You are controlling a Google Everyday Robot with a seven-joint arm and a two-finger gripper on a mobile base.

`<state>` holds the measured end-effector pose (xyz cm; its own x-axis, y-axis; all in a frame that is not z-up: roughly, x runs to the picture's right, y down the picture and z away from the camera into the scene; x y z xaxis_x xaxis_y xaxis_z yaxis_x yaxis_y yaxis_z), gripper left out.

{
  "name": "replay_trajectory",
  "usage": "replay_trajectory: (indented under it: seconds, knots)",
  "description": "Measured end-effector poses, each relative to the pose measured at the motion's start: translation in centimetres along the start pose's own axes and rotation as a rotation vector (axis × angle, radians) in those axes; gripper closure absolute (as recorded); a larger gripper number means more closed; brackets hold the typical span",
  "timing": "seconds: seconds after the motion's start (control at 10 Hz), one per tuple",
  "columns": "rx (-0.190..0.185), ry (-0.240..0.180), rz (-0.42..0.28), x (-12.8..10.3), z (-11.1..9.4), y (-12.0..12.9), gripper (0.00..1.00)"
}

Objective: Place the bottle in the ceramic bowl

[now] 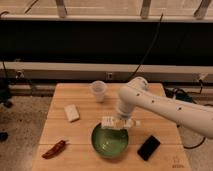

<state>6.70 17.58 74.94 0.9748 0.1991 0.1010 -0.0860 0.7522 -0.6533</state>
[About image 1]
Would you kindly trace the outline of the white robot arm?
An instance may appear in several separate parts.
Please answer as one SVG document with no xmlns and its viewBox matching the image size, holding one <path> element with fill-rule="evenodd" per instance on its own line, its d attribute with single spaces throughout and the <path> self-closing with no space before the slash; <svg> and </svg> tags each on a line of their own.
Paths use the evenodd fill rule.
<svg viewBox="0 0 213 171">
<path fill-rule="evenodd" d="M 155 95 L 148 90 L 148 82 L 143 77 L 136 77 L 119 89 L 116 115 L 103 116 L 101 127 L 114 130 L 130 128 L 135 107 L 156 113 L 213 139 L 213 108 Z"/>
</svg>

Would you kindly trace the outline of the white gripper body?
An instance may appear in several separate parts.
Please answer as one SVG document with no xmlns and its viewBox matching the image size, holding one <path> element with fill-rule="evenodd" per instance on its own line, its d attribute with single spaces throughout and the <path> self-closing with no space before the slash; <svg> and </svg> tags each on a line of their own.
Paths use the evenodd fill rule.
<svg viewBox="0 0 213 171">
<path fill-rule="evenodd" d="M 140 126 L 141 122 L 133 119 L 118 119 L 114 116 L 104 116 L 101 120 L 102 129 L 122 130 Z"/>
</svg>

